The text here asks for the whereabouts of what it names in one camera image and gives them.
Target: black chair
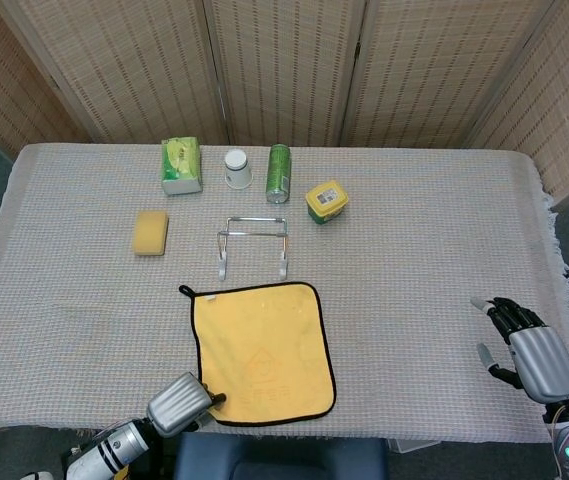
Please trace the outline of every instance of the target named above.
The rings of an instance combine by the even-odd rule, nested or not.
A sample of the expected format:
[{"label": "black chair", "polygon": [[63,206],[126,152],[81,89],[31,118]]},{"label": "black chair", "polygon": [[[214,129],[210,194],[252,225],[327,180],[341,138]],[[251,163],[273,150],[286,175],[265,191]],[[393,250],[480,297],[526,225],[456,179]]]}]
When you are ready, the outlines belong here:
[{"label": "black chair", "polygon": [[176,480],[388,480],[382,439],[183,433]]}]

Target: yellow container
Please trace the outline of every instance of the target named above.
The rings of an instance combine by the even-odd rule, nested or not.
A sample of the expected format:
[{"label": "yellow container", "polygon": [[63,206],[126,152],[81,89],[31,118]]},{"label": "yellow container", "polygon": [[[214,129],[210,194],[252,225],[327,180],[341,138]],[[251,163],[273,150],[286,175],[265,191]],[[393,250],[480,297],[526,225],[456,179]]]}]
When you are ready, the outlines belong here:
[{"label": "yellow container", "polygon": [[348,203],[348,195],[335,180],[318,185],[306,194],[308,214],[320,225],[336,217]]}]

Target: yellow towel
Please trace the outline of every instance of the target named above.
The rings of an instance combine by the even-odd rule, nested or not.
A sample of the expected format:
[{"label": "yellow towel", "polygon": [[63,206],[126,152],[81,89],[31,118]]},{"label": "yellow towel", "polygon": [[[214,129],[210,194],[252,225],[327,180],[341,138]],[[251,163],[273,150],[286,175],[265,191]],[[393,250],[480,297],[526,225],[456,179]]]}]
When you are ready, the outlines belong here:
[{"label": "yellow towel", "polygon": [[192,299],[199,377],[227,400],[215,419],[263,426],[327,414],[335,380],[320,299],[306,283],[221,292],[180,292]]}]

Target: green can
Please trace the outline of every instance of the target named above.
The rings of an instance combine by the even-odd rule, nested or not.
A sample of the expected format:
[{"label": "green can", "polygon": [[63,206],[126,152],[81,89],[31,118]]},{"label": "green can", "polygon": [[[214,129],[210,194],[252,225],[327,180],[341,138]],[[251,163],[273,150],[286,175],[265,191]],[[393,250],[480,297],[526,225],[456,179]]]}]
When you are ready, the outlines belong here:
[{"label": "green can", "polygon": [[278,143],[271,147],[268,155],[266,175],[266,201],[284,203],[288,200],[291,187],[291,149]]}]

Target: towel black trim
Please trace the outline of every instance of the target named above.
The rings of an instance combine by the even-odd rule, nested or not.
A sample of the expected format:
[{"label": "towel black trim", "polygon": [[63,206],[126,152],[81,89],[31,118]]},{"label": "towel black trim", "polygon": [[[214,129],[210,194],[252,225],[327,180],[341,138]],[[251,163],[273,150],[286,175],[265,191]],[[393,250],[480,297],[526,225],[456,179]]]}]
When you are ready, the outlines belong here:
[{"label": "towel black trim", "polygon": [[331,410],[335,406],[335,402],[337,401],[337,389],[335,388],[335,375],[333,375],[333,365],[331,364],[331,356],[328,352],[328,342],[326,341],[326,330],[324,329],[324,317],[322,316],[322,304],[320,302],[320,296],[315,290],[315,287],[310,283],[306,282],[284,282],[284,283],[271,283],[265,285],[256,285],[253,287],[242,287],[242,288],[234,288],[231,290],[217,290],[215,292],[195,292],[193,289],[186,285],[180,285],[179,291],[189,297],[191,299],[191,329],[193,330],[193,336],[195,337],[195,344],[197,346],[197,378],[202,381],[202,357],[200,355],[200,339],[197,336],[197,331],[195,330],[195,299],[197,297],[203,297],[208,295],[220,295],[222,293],[235,293],[235,292],[244,292],[246,290],[257,290],[259,288],[270,288],[270,287],[283,287],[286,285],[305,285],[309,287],[313,293],[315,294],[315,300],[317,301],[317,310],[320,314],[320,329],[322,330],[322,341],[324,342],[324,353],[326,355],[326,362],[328,363],[328,371],[331,375],[331,385],[333,387],[333,402],[331,406],[328,407],[327,410],[320,413],[315,413],[313,415],[304,415],[301,417],[293,417],[293,418],[285,418],[282,420],[274,420],[272,422],[228,422],[217,420],[215,421],[221,425],[227,425],[229,427],[270,427],[273,425],[282,425],[285,423],[293,423],[299,422],[302,420],[313,420],[316,418],[321,418]]}]

